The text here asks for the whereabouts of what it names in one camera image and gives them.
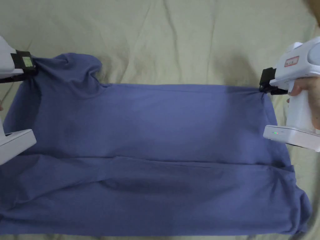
wrinkled sheet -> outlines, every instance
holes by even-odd
[[[262,69],[286,47],[314,34],[315,19],[303,0],[228,1],[1,1],[0,34],[36,56],[88,53],[103,63],[101,82],[258,86]],[[0,98],[9,84],[0,86]],[[18,84],[4,102],[4,118]],[[274,97],[285,122],[286,97]],[[289,148],[297,184],[313,203],[305,239],[319,235],[318,154]],[[19,236],[21,239],[71,236]],[[288,239],[281,235],[208,239]]]

gripper handle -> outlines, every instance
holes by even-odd
[[[293,85],[294,81],[290,81],[289,92],[292,91]],[[315,128],[312,125],[307,90],[303,90],[297,96],[290,96],[286,126],[295,127],[303,131],[315,132]]]

finger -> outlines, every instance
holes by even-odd
[[[320,121],[316,117],[312,117],[312,124],[316,129],[320,130]]]
[[[298,78],[294,81],[294,86],[291,92],[288,94],[290,96],[297,96],[301,93],[302,90],[309,90],[310,85],[317,80],[317,77],[305,77],[305,78]]]
[[[293,89],[291,90],[291,92],[288,92],[288,94],[290,96],[297,96],[302,92],[302,90],[303,89],[297,83],[294,83]]]

bed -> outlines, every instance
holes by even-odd
[[[303,0],[23,0],[0,3],[0,35],[12,47],[38,57],[91,54],[103,64],[103,83],[223,84],[259,86],[262,69],[274,66],[286,47],[320,36]],[[19,84],[2,84],[2,119]],[[286,96],[272,98],[278,123],[285,122]],[[310,229],[320,234],[320,158],[288,146],[298,186],[313,205]],[[11,239],[95,239],[64,235],[0,236]],[[163,237],[289,239],[284,235]]]

sticker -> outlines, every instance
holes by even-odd
[[[285,61],[284,67],[289,67],[292,65],[296,65],[299,61],[299,56],[294,57],[294,58],[289,58]]]
[[[32,67],[32,61],[31,61],[31,58],[29,57],[22,57],[22,60],[24,62],[24,65],[27,67],[27,68],[30,68]]]

